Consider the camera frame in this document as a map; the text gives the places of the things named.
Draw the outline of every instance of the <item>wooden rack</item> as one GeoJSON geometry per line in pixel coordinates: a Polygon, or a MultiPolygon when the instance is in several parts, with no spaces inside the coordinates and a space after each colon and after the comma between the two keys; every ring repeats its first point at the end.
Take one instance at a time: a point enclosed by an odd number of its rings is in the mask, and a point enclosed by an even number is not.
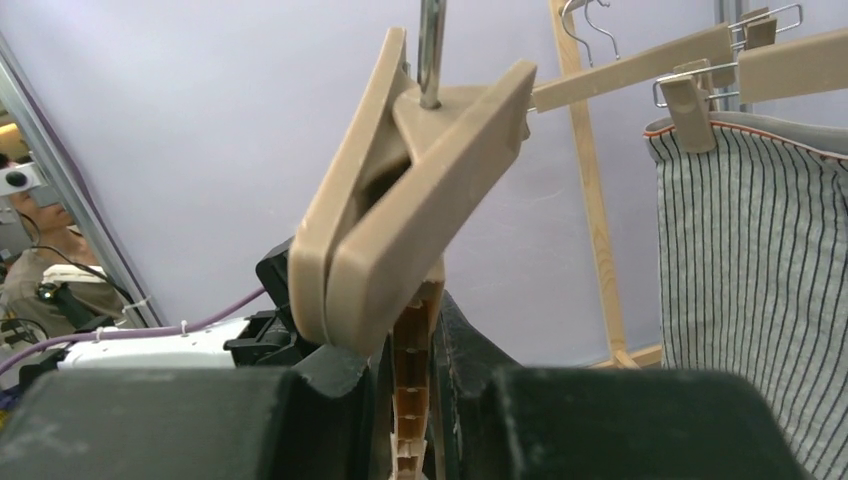
{"type": "MultiPolygon", "coordinates": [[[[577,41],[568,36],[563,29],[560,12],[565,8],[565,0],[548,0],[554,38],[560,70],[563,76],[579,72],[580,54],[577,41]]],[[[571,13],[566,16],[569,30],[574,32],[574,20],[571,13]]],[[[610,358],[594,367],[604,368],[640,368],[660,363],[662,347],[650,346],[631,352],[627,347],[627,338],[621,320],[621,305],[615,275],[615,260],[610,243],[607,225],[604,195],[601,188],[601,174],[598,169],[595,136],[589,116],[589,103],[580,101],[569,106],[574,145],[577,149],[577,164],[583,187],[583,201],[586,205],[586,218],[589,222],[592,252],[595,258],[595,272],[601,296],[601,311],[606,326],[610,358]]]]}

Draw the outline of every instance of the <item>beige shirt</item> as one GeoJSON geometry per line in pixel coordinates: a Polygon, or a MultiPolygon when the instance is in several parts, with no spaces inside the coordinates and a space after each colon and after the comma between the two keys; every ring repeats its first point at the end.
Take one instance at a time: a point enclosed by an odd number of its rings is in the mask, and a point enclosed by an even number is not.
{"type": "MultiPolygon", "coordinates": [[[[55,265],[27,250],[9,270],[0,304],[6,305],[18,317],[37,322],[50,337],[74,332],[74,327],[55,305],[41,301],[36,289],[42,282],[44,271],[55,265]]],[[[105,283],[71,283],[71,293],[79,302],[97,315],[119,319],[123,303],[114,288],[105,283]]]]}

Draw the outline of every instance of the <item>striped garment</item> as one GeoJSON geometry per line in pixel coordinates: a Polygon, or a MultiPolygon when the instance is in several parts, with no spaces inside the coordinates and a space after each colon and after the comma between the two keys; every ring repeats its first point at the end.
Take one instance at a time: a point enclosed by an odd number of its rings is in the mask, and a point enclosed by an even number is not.
{"type": "Polygon", "coordinates": [[[748,379],[802,465],[846,478],[848,130],[711,120],[718,145],[703,154],[681,151],[670,119],[645,133],[659,185],[663,363],[748,379]]]}

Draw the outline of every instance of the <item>white wall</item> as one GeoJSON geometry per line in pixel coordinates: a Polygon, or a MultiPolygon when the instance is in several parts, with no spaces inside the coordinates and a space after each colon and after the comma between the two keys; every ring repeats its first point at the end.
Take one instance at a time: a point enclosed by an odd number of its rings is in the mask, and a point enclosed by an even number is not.
{"type": "MultiPolygon", "coordinates": [[[[547,2],[451,1],[442,84],[488,83],[515,60],[559,75],[547,2]]],[[[713,2],[595,9],[623,54],[706,28],[713,2]]],[[[419,2],[4,0],[0,34],[168,323],[258,285],[333,156],[385,31],[419,2]]],[[[582,31],[586,31],[582,21],[582,31]]],[[[587,35],[596,61],[606,40],[587,35]]],[[[650,84],[591,101],[622,308],[633,346],[659,337],[650,84]]],[[[566,111],[532,138],[448,252],[448,289],[518,360],[603,358],[604,328],[566,111]]],[[[266,307],[267,300],[251,309],[266,307]]]]}
{"type": "MultiPolygon", "coordinates": [[[[778,8],[792,3],[788,0],[750,0],[751,8],[769,6],[778,8]]],[[[794,38],[848,27],[848,2],[845,0],[815,0],[800,2],[804,7],[804,23],[793,30],[782,33],[778,41],[785,42],[794,38]]],[[[778,27],[794,23],[797,14],[794,9],[785,16],[778,17],[778,27]]],[[[845,62],[848,59],[836,59],[845,62]]],[[[753,112],[795,122],[832,127],[848,127],[848,90],[828,92],[803,97],[786,98],[773,102],[754,105],[753,112]]]]}

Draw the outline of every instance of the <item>hanger hook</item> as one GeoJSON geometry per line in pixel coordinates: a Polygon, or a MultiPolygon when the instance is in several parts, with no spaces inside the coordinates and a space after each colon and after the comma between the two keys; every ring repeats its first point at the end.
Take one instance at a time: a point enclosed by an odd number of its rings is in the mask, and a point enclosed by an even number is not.
{"type": "MultiPolygon", "coordinates": [[[[609,8],[609,6],[610,6],[609,2],[603,2],[602,0],[597,0],[597,2],[598,2],[598,4],[600,4],[604,8],[609,8]]],[[[621,60],[621,55],[618,54],[618,42],[615,41],[615,35],[613,35],[609,31],[604,30],[603,28],[595,25],[594,23],[592,23],[592,20],[589,18],[589,4],[590,3],[592,3],[592,2],[586,2],[585,4],[583,4],[583,16],[586,18],[586,23],[588,23],[590,27],[594,28],[595,31],[601,32],[604,35],[610,37],[610,40],[612,40],[612,49],[615,52],[615,59],[621,60]]]]}
{"type": "Polygon", "coordinates": [[[586,43],[585,40],[578,37],[571,30],[568,29],[568,22],[566,21],[566,17],[568,16],[568,12],[569,12],[568,7],[570,7],[572,3],[574,3],[574,0],[568,0],[567,2],[565,2],[565,6],[562,7],[562,12],[560,12],[560,14],[559,14],[559,20],[560,20],[560,23],[562,23],[562,29],[565,30],[565,33],[569,37],[571,37],[574,40],[582,43],[583,46],[586,47],[586,57],[588,57],[588,59],[589,59],[589,66],[594,67],[595,63],[592,61],[592,49],[589,47],[589,44],[586,43]]]}

